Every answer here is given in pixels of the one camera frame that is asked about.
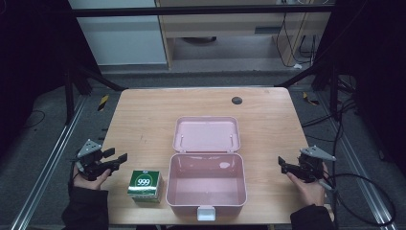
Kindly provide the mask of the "black metal stand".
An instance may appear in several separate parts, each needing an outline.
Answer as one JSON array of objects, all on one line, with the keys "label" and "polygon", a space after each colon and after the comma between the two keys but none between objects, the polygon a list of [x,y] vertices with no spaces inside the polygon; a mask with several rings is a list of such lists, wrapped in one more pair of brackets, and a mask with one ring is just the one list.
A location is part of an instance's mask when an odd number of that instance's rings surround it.
[{"label": "black metal stand", "polygon": [[304,78],[314,75],[311,87],[320,91],[329,85],[329,111],[333,118],[338,121],[338,78],[339,72],[337,66],[331,61],[316,61],[312,66],[303,70],[290,80],[276,84],[276,87],[288,88],[294,83],[303,80]]},{"label": "black metal stand", "polygon": [[73,87],[75,86],[81,95],[90,95],[93,88],[88,82],[88,78],[95,80],[104,86],[114,90],[114,91],[124,91],[125,87],[119,86],[118,84],[107,80],[101,74],[91,71],[83,66],[68,67],[64,70],[64,81],[65,81],[65,100],[66,100],[66,122],[68,125],[74,118],[74,93]]}]

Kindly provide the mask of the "black horizontal frame bar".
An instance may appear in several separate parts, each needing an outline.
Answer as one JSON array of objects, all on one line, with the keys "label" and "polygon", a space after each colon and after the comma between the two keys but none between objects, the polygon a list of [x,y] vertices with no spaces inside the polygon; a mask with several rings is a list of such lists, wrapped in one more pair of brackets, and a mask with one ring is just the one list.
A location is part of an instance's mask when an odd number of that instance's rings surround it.
[{"label": "black horizontal frame bar", "polygon": [[76,17],[194,15],[236,13],[332,12],[334,5],[252,5],[252,6],[194,6],[125,9],[70,10]]}]

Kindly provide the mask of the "aluminium floor rail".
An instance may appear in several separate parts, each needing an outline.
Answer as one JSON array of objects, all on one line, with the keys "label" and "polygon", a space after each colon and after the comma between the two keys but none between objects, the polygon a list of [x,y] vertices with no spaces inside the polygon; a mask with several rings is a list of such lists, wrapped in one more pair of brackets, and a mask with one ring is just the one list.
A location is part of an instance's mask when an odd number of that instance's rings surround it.
[{"label": "aluminium floor rail", "polygon": [[[328,98],[320,93],[317,93],[317,97],[321,107],[327,113],[333,130],[336,132],[336,136],[333,141],[333,152],[336,152],[337,146],[340,146],[341,152],[346,158],[351,169],[351,172],[340,173],[335,173],[335,170],[332,170],[331,178],[333,181],[339,177],[354,179],[359,190],[362,192],[369,209],[372,212],[373,220],[368,220],[367,218],[361,217],[360,215],[354,213],[341,197],[337,197],[337,202],[339,202],[340,205],[352,216],[360,221],[363,221],[365,224],[374,226],[380,230],[397,230],[395,225],[396,208],[391,198],[381,187],[379,187],[369,178],[360,160],[355,155],[355,151],[344,132],[342,122],[337,122],[330,113],[329,106],[327,104]],[[338,109],[339,117],[341,117],[342,111],[345,109],[345,105],[351,105],[351,103],[343,103],[343,107]]]},{"label": "aluminium floor rail", "polygon": [[41,173],[39,174],[34,186],[26,199],[23,207],[21,208],[18,215],[15,217],[11,224],[10,230],[26,230],[30,220],[37,208],[40,199],[49,184],[51,176],[53,175],[56,165],[64,152],[72,133],[79,121],[82,114],[83,108],[86,104],[88,97],[79,96],[77,104],[74,107],[74,113],[70,121],[63,127]]}]

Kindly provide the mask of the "light wooden desk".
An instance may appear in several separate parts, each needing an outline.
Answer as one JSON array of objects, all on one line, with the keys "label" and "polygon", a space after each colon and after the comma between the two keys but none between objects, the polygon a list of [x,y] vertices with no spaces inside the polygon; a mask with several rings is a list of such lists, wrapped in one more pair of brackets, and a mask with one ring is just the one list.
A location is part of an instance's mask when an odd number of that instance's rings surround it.
[{"label": "light wooden desk", "polygon": [[[154,0],[158,7],[322,5],[334,0]],[[250,14],[162,15],[163,37],[208,37],[234,35],[271,35],[282,63],[298,62],[301,41],[307,36],[324,34],[328,12],[285,12]]]}]

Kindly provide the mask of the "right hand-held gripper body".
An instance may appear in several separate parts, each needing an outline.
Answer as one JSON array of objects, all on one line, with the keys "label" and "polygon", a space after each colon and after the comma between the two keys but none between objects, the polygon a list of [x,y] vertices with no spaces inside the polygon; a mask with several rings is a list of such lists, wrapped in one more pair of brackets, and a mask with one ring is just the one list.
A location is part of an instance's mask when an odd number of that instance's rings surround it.
[{"label": "right hand-held gripper body", "polygon": [[305,183],[311,183],[324,176],[323,162],[334,162],[336,157],[317,146],[300,149],[298,178]]}]

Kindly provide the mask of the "pink plastic storage box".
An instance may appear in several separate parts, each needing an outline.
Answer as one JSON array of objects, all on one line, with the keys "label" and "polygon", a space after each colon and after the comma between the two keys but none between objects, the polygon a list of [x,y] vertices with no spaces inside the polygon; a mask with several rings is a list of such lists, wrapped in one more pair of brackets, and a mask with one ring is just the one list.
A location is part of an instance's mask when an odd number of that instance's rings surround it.
[{"label": "pink plastic storage box", "polygon": [[233,117],[181,117],[169,161],[166,201],[199,221],[235,217],[247,201],[240,138]]}]

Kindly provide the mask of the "yellow and black tape strip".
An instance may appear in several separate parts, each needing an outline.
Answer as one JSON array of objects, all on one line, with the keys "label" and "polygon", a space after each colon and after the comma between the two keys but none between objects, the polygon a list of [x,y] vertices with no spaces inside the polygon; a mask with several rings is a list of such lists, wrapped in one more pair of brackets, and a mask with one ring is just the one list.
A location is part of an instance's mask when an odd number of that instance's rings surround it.
[{"label": "yellow and black tape strip", "polygon": [[105,95],[103,95],[103,96],[101,97],[101,101],[100,101],[100,103],[99,103],[99,105],[98,105],[98,109],[97,109],[98,111],[103,111],[103,109],[104,109],[104,107],[105,107],[105,105],[106,105],[108,99],[109,99],[109,95],[108,95],[108,94],[105,94]]},{"label": "yellow and black tape strip", "polygon": [[313,105],[319,105],[320,104],[318,100],[310,99],[306,92],[303,92],[303,99],[306,102],[308,102],[309,104],[313,104]]}]

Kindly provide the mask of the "green and white medicine box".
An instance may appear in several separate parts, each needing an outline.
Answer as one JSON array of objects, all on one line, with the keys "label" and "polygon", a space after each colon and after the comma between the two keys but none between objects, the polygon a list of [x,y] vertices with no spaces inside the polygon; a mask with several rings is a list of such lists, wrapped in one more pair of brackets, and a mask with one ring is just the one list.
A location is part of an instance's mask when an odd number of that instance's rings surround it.
[{"label": "green and white medicine box", "polygon": [[133,171],[127,194],[135,202],[159,203],[162,196],[163,178],[159,171]]}]

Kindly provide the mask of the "person's left hand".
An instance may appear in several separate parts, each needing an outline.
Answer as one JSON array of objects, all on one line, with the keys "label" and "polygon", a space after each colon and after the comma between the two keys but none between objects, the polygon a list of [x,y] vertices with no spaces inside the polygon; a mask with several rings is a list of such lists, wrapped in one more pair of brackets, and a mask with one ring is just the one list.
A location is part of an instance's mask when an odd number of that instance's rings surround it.
[{"label": "person's left hand", "polygon": [[89,181],[79,173],[77,167],[74,167],[73,186],[99,191],[102,187],[102,184],[106,181],[106,179],[110,176],[110,174],[111,170],[107,169],[102,175],[98,176],[94,181]]}]

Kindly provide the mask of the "white cabinet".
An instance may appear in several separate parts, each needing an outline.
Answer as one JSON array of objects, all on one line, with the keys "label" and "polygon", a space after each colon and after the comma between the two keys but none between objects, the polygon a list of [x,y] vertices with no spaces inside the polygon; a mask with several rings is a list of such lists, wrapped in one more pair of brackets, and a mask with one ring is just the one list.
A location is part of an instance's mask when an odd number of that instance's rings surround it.
[{"label": "white cabinet", "polygon": [[[68,0],[73,10],[153,8],[154,0]],[[157,16],[79,17],[99,66],[166,64]]]}]

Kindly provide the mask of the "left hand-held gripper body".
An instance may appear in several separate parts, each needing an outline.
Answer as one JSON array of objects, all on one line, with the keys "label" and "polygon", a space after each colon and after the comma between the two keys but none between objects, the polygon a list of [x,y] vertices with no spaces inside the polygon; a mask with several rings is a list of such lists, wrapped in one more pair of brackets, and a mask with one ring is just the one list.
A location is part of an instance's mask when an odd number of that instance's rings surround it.
[{"label": "left hand-held gripper body", "polygon": [[77,153],[75,166],[86,180],[95,181],[107,171],[101,162],[103,157],[102,146],[88,139]]}]

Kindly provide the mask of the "person's right hand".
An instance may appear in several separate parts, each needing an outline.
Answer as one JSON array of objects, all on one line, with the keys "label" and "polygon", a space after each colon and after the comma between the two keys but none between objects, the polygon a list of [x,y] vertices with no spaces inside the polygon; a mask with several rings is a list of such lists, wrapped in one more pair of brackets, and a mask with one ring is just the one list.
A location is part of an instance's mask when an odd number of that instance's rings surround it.
[{"label": "person's right hand", "polygon": [[319,182],[304,183],[296,175],[288,172],[286,176],[294,184],[303,207],[325,205],[325,188]]}]

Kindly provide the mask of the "black curtain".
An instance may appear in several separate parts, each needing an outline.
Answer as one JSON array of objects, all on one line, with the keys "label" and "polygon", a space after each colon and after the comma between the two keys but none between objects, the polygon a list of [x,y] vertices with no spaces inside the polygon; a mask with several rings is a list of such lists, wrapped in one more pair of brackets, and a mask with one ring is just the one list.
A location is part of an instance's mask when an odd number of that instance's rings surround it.
[{"label": "black curtain", "polygon": [[0,158],[31,115],[35,99],[64,84],[51,38],[34,13],[70,8],[68,0],[0,0]]},{"label": "black curtain", "polygon": [[406,0],[335,0],[335,8],[318,58],[356,79],[367,126],[406,176]]}]

